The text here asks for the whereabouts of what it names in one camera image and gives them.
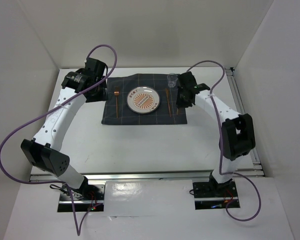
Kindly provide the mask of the clear plastic cup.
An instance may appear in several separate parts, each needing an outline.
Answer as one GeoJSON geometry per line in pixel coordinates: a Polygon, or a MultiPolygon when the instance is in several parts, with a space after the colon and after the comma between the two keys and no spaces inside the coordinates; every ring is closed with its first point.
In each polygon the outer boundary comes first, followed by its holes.
{"type": "Polygon", "coordinates": [[[176,73],[170,73],[167,75],[167,85],[170,89],[174,88],[178,82],[178,75],[176,73]]]}

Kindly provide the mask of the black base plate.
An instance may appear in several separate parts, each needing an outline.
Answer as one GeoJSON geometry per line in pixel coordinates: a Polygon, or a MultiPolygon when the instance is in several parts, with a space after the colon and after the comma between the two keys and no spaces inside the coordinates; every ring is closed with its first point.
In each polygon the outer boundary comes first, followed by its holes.
{"type": "MultiPolygon", "coordinates": [[[[95,186],[99,189],[97,196],[92,196],[91,193],[88,194],[88,197],[84,197],[79,193],[72,191],[72,197],[74,200],[74,208],[76,212],[86,212],[88,208],[92,208],[91,212],[103,212],[104,211],[104,196],[106,183],[97,182],[95,186]]],[[[59,191],[59,200],[58,200],[58,213],[70,213],[72,212],[72,202],[71,196],[64,184],[61,186],[51,185],[51,189],[59,191]]]]}
{"type": "Polygon", "coordinates": [[[228,186],[219,190],[212,190],[208,182],[194,182],[189,194],[194,197],[196,210],[240,208],[237,187],[234,181],[228,186]]]}

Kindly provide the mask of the patterned glass plate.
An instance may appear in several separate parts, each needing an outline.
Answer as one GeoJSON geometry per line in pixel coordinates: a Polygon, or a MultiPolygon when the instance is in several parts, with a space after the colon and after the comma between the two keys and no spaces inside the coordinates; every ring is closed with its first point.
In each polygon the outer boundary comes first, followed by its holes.
{"type": "Polygon", "coordinates": [[[148,86],[139,86],[132,89],[126,98],[127,106],[137,114],[154,112],[161,103],[160,95],[148,86]]]}

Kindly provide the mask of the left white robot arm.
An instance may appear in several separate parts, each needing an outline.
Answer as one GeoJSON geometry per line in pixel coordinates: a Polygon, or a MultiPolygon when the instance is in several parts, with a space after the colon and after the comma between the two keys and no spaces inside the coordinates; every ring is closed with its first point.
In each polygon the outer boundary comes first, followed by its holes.
{"type": "Polygon", "coordinates": [[[55,104],[58,109],[47,116],[31,140],[24,139],[20,146],[34,167],[67,184],[78,200],[101,199],[103,195],[98,187],[90,185],[88,179],[70,165],[70,157],[61,153],[62,143],[83,104],[108,99],[106,82],[89,89],[100,82],[107,71],[108,66],[104,62],[89,57],[83,68],[69,72],[64,77],[55,104]]]}

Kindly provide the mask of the copper fork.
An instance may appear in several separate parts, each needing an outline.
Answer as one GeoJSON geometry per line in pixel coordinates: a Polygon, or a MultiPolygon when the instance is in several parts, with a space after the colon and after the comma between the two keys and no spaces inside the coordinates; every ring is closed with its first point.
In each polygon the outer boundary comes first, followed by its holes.
{"type": "Polygon", "coordinates": [[[119,95],[120,89],[118,86],[114,87],[114,96],[115,96],[115,103],[116,103],[116,118],[119,118],[119,95]]]}

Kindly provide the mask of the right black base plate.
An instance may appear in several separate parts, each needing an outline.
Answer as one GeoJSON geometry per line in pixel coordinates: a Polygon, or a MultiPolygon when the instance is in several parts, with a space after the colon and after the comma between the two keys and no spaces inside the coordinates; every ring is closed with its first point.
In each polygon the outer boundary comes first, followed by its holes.
{"type": "Polygon", "coordinates": [[[228,186],[219,190],[212,190],[208,182],[194,182],[189,194],[194,197],[196,210],[240,208],[237,187],[234,181],[228,186]]]}

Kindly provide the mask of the aluminium frame rail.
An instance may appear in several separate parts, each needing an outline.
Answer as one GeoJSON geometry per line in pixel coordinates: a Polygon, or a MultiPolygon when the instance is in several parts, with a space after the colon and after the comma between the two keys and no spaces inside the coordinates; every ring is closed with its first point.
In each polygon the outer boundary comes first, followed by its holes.
{"type": "Polygon", "coordinates": [[[198,170],[215,162],[218,184],[232,179],[256,146],[253,119],[232,109],[191,71],[109,77],[96,61],[69,72],[54,108],[21,149],[38,169],[74,189],[86,173],[198,170]]]}

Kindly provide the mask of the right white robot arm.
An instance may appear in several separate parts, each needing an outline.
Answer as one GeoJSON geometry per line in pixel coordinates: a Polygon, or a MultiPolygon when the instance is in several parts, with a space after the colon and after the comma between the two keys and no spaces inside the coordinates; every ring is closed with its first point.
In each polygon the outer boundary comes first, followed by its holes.
{"type": "Polygon", "coordinates": [[[176,106],[198,106],[217,121],[219,130],[219,163],[210,173],[207,186],[194,187],[193,193],[220,196],[231,184],[241,160],[256,146],[253,119],[226,105],[206,84],[198,84],[190,71],[180,74],[178,83],[176,106]]]}

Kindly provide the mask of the dark grey checked cloth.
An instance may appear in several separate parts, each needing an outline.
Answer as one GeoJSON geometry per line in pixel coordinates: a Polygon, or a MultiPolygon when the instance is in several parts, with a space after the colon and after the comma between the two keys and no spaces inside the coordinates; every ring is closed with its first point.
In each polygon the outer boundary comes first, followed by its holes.
{"type": "Polygon", "coordinates": [[[177,115],[177,93],[174,87],[169,93],[171,117],[169,115],[165,88],[168,88],[166,74],[136,73],[125,77],[111,77],[107,80],[108,100],[105,102],[101,123],[112,126],[133,125],[186,125],[187,115],[185,109],[180,109],[177,115]],[[118,118],[116,117],[115,86],[119,87],[118,118]],[[136,87],[150,87],[160,96],[159,107],[148,114],[135,113],[127,105],[128,93],[136,87]]]}

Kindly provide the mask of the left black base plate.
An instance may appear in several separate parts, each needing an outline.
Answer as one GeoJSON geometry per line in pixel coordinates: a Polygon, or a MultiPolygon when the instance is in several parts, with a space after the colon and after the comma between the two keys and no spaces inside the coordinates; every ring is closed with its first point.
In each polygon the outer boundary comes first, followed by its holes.
{"type": "MultiPolygon", "coordinates": [[[[86,212],[88,208],[92,208],[91,212],[103,212],[104,211],[104,196],[106,183],[97,182],[95,186],[99,189],[97,196],[92,196],[91,193],[88,194],[88,197],[84,197],[79,193],[72,191],[72,197],[74,200],[74,208],[76,212],[86,212]]],[[[64,184],[61,186],[51,185],[51,189],[59,191],[59,200],[58,200],[58,213],[70,213],[72,212],[72,202],[71,196],[64,184]]]]}

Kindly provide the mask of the copper knife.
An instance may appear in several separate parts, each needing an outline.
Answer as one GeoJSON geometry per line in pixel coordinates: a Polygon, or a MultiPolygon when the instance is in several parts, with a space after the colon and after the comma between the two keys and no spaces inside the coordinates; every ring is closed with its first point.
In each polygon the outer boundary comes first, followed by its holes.
{"type": "Polygon", "coordinates": [[[168,88],[165,88],[165,94],[167,99],[169,116],[172,117],[171,106],[170,106],[170,91],[168,88]]]}

